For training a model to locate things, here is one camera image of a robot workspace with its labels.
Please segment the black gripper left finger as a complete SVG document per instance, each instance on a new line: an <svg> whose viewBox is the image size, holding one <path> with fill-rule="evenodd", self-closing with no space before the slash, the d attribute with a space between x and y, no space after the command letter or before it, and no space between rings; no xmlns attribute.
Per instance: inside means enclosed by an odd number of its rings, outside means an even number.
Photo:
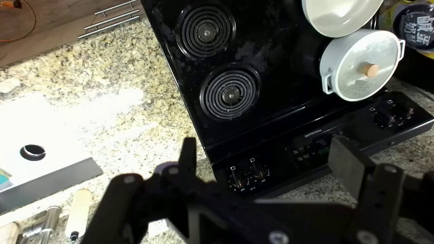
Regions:
<svg viewBox="0 0 434 244"><path fill-rule="evenodd" d="M196 169L197 140L186 136L180 159L158 165L151 177L117 174L110 180L81 244L140 244L148 224L165 218L188 238L188 207L176 197L166 177L176 174L184 182L195 182Z"/></svg>

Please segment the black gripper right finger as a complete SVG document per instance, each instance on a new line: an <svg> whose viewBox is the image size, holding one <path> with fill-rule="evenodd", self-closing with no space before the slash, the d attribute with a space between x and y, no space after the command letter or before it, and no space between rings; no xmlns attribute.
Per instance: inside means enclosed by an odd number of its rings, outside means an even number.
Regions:
<svg viewBox="0 0 434 244"><path fill-rule="evenodd" d="M360 244L393 244L405 172L393 163L374 162L344 135L331 139L329 166L357 199L350 235Z"/></svg>

